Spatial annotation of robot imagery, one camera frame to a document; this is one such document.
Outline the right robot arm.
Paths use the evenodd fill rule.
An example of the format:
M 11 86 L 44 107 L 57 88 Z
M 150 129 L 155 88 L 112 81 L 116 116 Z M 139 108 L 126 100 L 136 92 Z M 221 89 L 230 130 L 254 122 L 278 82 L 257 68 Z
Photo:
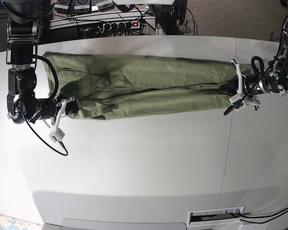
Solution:
M 70 115 L 78 111 L 74 97 L 57 96 L 59 79 L 54 66 L 37 54 L 44 20 L 52 15 L 52 9 L 43 0 L 4 0 L 9 13 L 7 22 L 6 63 L 8 72 L 8 118 L 15 124 L 35 123 L 37 120 L 58 121 L 62 112 Z M 34 92 L 37 84 L 37 61 L 46 63 L 54 77 L 54 89 L 47 98 L 38 99 Z

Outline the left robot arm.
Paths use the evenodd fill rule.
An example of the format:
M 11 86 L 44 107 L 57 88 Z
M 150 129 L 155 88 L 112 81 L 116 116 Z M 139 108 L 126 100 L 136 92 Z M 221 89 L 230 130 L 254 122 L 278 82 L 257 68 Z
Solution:
M 288 0 L 282 0 L 281 4 L 288 8 Z M 279 45 L 274 59 L 264 68 L 264 61 L 259 56 L 251 58 L 253 73 L 242 71 L 241 64 L 236 60 L 230 61 L 236 70 L 236 75 L 219 92 L 229 96 L 230 107 L 224 112 L 228 115 L 233 110 L 240 111 L 248 105 L 252 105 L 257 111 L 260 102 L 255 96 L 260 94 L 276 94 L 285 96 L 288 93 L 288 15 L 282 24 Z

